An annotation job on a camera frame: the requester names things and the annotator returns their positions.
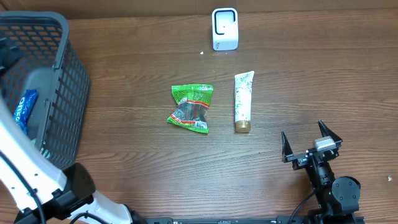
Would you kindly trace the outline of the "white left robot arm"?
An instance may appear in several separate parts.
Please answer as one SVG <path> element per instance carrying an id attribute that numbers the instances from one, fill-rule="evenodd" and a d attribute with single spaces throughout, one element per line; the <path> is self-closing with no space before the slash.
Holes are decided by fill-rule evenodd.
<path id="1" fill-rule="evenodd" d="M 1 181 L 20 210 L 16 223 L 145 223 L 127 205 L 96 190 L 79 163 L 61 170 L 44 158 L 1 100 Z"/>

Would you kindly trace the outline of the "mint green wipes pack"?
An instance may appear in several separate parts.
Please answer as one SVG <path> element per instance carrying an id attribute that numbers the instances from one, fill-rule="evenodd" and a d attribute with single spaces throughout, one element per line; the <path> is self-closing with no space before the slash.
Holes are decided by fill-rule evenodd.
<path id="1" fill-rule="evenodd" d="M 36 139 L 32 139 L 31 142 L 32 142 L 33 145 L 35 145 L 36 144 Z M 46 159 L 49 159 L 50 156 L 51 156 L 51 152 L 48 149 L 44 149 L 44 146 L 41 147 L 40 153 Z"/>

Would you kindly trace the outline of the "green snack bag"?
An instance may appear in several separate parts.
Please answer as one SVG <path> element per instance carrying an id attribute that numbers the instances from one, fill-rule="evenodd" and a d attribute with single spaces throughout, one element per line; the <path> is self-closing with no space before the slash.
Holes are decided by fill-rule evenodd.
<path id="1" fill-rule="evenodd" d="M 206 116 L 213 95 L 213 85 L 186 84 L 171 88 L 177 109 L 167 118 L 169 123 L 194 132 L 208 134 Z"/>

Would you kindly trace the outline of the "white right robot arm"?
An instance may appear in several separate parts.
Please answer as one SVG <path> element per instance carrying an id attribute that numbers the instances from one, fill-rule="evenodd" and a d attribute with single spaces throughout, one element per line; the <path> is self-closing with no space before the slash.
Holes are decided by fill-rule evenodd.
<path id="1" fill-rule="evenodd" d="M 329 162 L 339 156 L 343 140 L 319 120 L 322 137 L 313 147 L 295 155 L 287 136 L 281 132 L 282 162 L 292 163 L 293 170 L 305 169 L 312 192 L 295 208 L 290 216 L 279 216 L 277 223 L 335 224 L 364 223 L 356 217 L 359 210 L 361 184 L 354 177 L 336 178 Z"/>

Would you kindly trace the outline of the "white bamboo print tube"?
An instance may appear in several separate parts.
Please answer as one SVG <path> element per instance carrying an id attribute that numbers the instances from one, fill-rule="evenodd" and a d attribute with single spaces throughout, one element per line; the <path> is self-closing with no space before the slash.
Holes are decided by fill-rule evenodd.
<path id="1" fill-rule="evenodd" d="M 251 102 L 254 71 L 234 76 L 234 123 L 237 133 L 251 130 Z"/>

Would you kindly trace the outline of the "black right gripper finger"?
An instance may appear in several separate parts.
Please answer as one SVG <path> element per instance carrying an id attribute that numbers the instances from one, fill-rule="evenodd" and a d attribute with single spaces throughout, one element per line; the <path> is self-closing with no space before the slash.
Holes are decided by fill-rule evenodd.
<path id="1" fill-rule="evenodd" d="M 292 148 L 289 144 L 287 136 L 283 131 L 281 132 L 281 136 L 282 136 L 282 156 L 283 157 L 293 156 Z"/>
<path id="2" fill-rule="evenodd" d="M 322 120 L 319 120 L 319 121 L 318 121 L 318 126 L 319 126 L 319 128 L 320 128 L 320 131 L 321 131 L 321 134 L 322 134 L 323 137 L 329 136 L 329 137 L 331 137 L 333 140 L 340 140 L 340 139 L 341 139 L 341 138 L 340 138 L 338 135 L 336 135 L 332 130 L 330 130 Z"/>

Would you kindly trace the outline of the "blue Oreo cookie pack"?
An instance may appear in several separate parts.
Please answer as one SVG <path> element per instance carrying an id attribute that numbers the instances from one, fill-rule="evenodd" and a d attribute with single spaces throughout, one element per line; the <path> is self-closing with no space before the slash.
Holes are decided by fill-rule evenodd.
<path id="1" fill-rule="evenodd" d="M 37 95 L 37 90 L 26 90 L 13 114 L 14 121 L 25 134 L 28 133 L 27 121 L 37 100 Z"/>

